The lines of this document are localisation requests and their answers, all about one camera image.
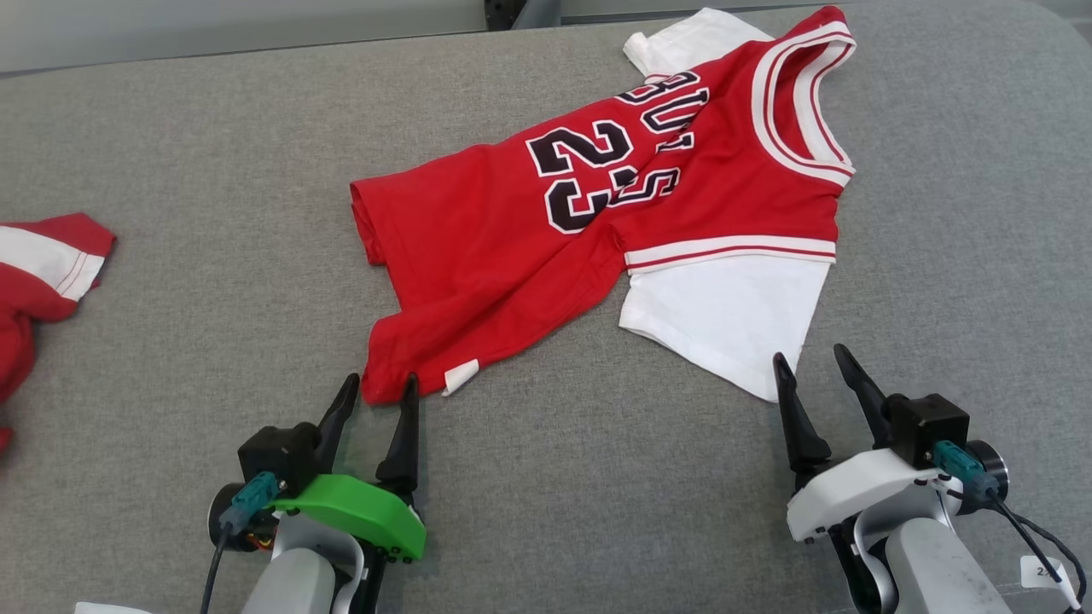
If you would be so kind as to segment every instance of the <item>white tag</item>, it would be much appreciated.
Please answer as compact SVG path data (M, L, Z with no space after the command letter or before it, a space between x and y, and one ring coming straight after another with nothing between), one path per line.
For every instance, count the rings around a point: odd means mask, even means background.
M459 387L466 383L466 380L474 377L477 371L477 358L463 363L453 369L448 369L443 373L443 382L448 386L443 389L443 392L441 392L440 395L447 397L455 390L459 390Z
M1072 593L1073 586L1069 583L1069 576L1066 574L1066 566L1063 565L1057 558L1048 556L1046 559L1051 562L1051 565L1054 565L1054 568L1058 570L1058 575L1061 576L1061 585L1065 587L1063 592ZM1038 560L1037 556L1020 557L1020 583L1025 589L1058 588L1058 583L1051 577L1051 570L1043 567L1043 564Z

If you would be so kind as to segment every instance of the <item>jersey armhole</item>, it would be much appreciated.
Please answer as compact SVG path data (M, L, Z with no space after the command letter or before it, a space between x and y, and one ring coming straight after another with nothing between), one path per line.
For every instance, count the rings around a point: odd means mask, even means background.
M795 52L823 46L792 81L792 91L778 87L786 60ZM855 169L845 151L831 134L819 108L819 83L831 70L853 55L856 43L844 23L833 22L785 39L771 47L759 60L751 84L751 120L759 143L779 164L800 175L845 186ZM778 133L773 116L775 96L792 96L793 118L799 128L807 155L794 151Z

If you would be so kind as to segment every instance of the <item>red fabric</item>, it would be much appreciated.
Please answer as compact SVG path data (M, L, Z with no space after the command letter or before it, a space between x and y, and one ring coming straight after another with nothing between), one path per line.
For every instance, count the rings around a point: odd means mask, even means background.
M20 228L67 244L84 255L105 258L114 244L114 235L83 213L52 217L41 222L5 223L0 226ZM44 259L60 258L43 253ZM72 269L66 279L72 280L86 257L67 264ZM34 274L0 260L0 403L8 400L26 379L34 366L33 319L56 322L71 316L76 299L66 298L69 287L57 287ZM10 429L0 429L0 451L11 438Z
M785 38L843 20L828 7ZM841 187L772 163L751 127L752 78L776 43L353 182L368 261L387 265L402 307L372 329L364 399L396 401L410 373L435 392L449 369L523 351L600 303L625 251L725 235L835 240ZM785 79L812 59L800 56ZM792 114L787 88L775 122ZM798 130L786 131L799 151Z

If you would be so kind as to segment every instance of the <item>red stripe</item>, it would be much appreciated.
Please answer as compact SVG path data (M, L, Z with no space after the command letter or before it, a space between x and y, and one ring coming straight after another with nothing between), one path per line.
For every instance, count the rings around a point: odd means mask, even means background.
M60 294L61 296L64 296L64 293L68 292L69 288L71 288L73 285L75 285L75 281L80 279L80 274L83 273L83 268L87 263L87 253L81 251L80 256L76 256L75 259L78 262L80 262L80 269L75 271L75 275L72 275L72 280L69 281L68 285L64 286L64 290L57 288L57 294Z
M816 78L811 80L811 114L816 118L816 126L819 127L819 132L822 133L823 140L827 141L827 146L829 146L830 151L834 152L834 155L838 156L838 160L841 160L842 162L845 162L845 156L839 153L838 147L834 146L834 138L827 132L827 129L823 127L823 120L821 117L819 117L819 81L822 80L824 74L827 74L834 67L836 67L838 62L842 61L842 58L844 58L845 55L850 52L850 49L851 46L846 45L845 48L842 49L842 52L839 54L836 58L834 58L834 61L823 67L822 70L816 73Z
M700 258L702 256L710 256L712 253L723 253L725 251L738 251L740 249L759 249L762 251L783 251L786 253L799 253L802 256L821 256L823 258L834 258L833 251L812 251L810 249L793 249L788 247L771 247L768 245L735 245L732 247L722 247L720 249L710 249L709 251L698 251L695 253L684 253L680 256L672 256L669 258L661 258L660 260L650 260L649 262L641 262L640 264L627 264L628 269L642 269L644 267L654 267L656 264L663 264L664 262L675 262L676 260L686 260L689 258Z
M773 84L773 81L772 81L773 80L773 71L774 71L774 69L778 66L778 60L782 56L784 56L786 54L792 55L792 54L798 51L799 49L811 47L811 46L814 46L811 44L816 43L817 40L822 40L823 38L828 38L828 37L832 37L832 36L839 36L839 35L845 36L845 37L851 38L851 39L853 38L852 35L850 35L848 33L845 33L845 32L832 32L832 33L820 35L820 36L816 36L815 38L809 38L808 40L803 40L800 43L796 43L796 44L790 46L787 49L782 50L780 54L776 55L776 57L774 57L773 61L770 63L770 70L769 70L769 72L767 72L767 76L765 76L767 87L765 87L765 95L763 96L763 101L762 101L762 103L763 103L763 107L762 107L762 123L765 127L767 132L770 134L770 141L773 142L773 146L778 147L778 150L782 154L784 154L788 158L793 160L797 164L800 164L802 166L808 166L810 168L821 168L821 169L829 169L829 170L838 170L840 173L843 173L843 174L852 177L853 174L850 173L848 170L846 170L845 168L841 168L841 167L838 167L838 166L829 166L829 165L823 164L821 162L803 160L802 156L796 155L795 152L788 151L787 147L782 146L781 143L779 142L779 138L778 138L778 133L776 133L775 127L771 126L770 121L767 119L767 109L770 108L770 99L773 96L773 92L772 92L773 87L771 87L771 84ZM828 47L830 46L831 43L834 43L834 40L827 40L826 42L826 44L827 44ZM848 51L848 49L850 49L850 46L846 45L846 48L843 51L843 55L845 54L845 51ZM822 129L822 123L820 122L819 126L820 126L820 130L821 130Z
M70 276L72 276L72 271L75 271L75 265L80 263L80 257L81 256L83 256L82 251L80 253L78 253L76 257L75 257L75 260L72 261L72 268L69 269L69 272L68 272L67 275L64 275L64 279L61 280L61 281L59 281L59 282L57 282L57 286L54 287L54 290L56 290L58 294L62 294L60 292L60 287L62 285L64 285L64 282L67 282Z

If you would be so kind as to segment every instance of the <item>gray fabric surface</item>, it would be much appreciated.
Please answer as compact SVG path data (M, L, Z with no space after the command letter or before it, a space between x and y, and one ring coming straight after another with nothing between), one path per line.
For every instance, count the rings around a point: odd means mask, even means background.
M836 453L867 428L830 353L889 392L939 391L1011 468L1012 507L1092 563L1092 50L1012 1L846 9L858 52L823 83L858 175L799 365ZM780 35L809 9L748 13ZM317 420L396 308L347 184L640 82L626 37L663 23L391 40L0 81L0 219L85 211L119 236L79 314L0 410L0 611L78 600L197 610L205 511L265 424ZM824 544L790 540L780 421L616 328L625 290L423 415L426 559L383 612L850 612ZM340 463L370 477L396 414L361 408ZM958 528L1017 612L1025 551ZM214 611L264 559L225 556Z

